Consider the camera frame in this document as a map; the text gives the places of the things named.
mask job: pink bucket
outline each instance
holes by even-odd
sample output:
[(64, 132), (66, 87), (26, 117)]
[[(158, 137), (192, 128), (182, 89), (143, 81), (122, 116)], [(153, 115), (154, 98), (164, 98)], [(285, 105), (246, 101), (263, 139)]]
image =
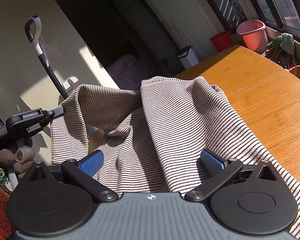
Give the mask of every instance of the pink bucket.
[(263, 22), (248, 20), (238, 26), (237, 33), (242, 37), (248, 49), (262, 54), (266, 51), (268, 43), (265, 29)]

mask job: window pane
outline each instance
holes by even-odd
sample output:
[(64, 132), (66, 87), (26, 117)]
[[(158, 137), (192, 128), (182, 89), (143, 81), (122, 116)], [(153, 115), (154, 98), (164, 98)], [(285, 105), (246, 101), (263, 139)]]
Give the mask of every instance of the window pane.
[(257, 1), (260, 5), (261, 9), (263, 10), (263, 13), (266, 16), (266, 19), (275, 22), (275, 19), (269, 9), (269, 6), (268, 6), (266, 0), (257, 0)]
[(242, 9), (236, 0), (213, 0), (227, 20), (231, 29), (236, 29), (237, 26), (245, 20)]
[(283, 18), (283, 23), (300, 30), (299, 15), (292, 0), (274, 0), (274, 2)]

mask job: blue gripper pad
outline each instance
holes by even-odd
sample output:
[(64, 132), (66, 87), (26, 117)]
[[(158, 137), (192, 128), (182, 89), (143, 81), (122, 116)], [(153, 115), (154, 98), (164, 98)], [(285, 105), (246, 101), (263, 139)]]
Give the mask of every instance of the blue gripper pad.
[(96, 150), (79, 161), (79, 169), (92, 177), (103, 165), (103, 152)]
[(204, 169), (211, 175), (217, 174), (219, 171), (223, 170), (228, 162), (219, 155), (213, 153), (208, 149), (203, 149), (200, 154), (201, 164)]

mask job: window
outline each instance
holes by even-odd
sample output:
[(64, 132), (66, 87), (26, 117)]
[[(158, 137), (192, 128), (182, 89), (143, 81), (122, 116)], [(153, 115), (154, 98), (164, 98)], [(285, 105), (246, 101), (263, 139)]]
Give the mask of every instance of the window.
[(275, 19), (269, 9), (269, 6), (268, 6), (266, 0), (257, 0), (257, 1), (261, 7), (266, 19), (275, 22)]
[(236, 0), (207, 0), (225, 30), (235, 33), (246, 17)]
[(300, 30), (300, 18), (292, 0), (274, 0), (283, 24)]

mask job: blue textured pad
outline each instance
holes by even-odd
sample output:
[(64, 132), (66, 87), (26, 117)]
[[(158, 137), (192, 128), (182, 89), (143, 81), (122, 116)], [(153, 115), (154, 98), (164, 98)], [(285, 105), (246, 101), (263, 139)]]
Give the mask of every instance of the blue textured pad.
[(94, 174), (97, 173), (98, 170), (103, 165), (103, 152), (97, 150), (94, 153), (91, 153), (91, 157), (88, 160), (85, 160), (83, 163), (80, 164), (80, 171), (83, 171), (85, 174), (92, 177)]
[(203, 167), (211, 176), (217, 174), (219, 171), (225, 168), (221, 161), (217, 160), (205, 150), (202, 150), (200, 159)]

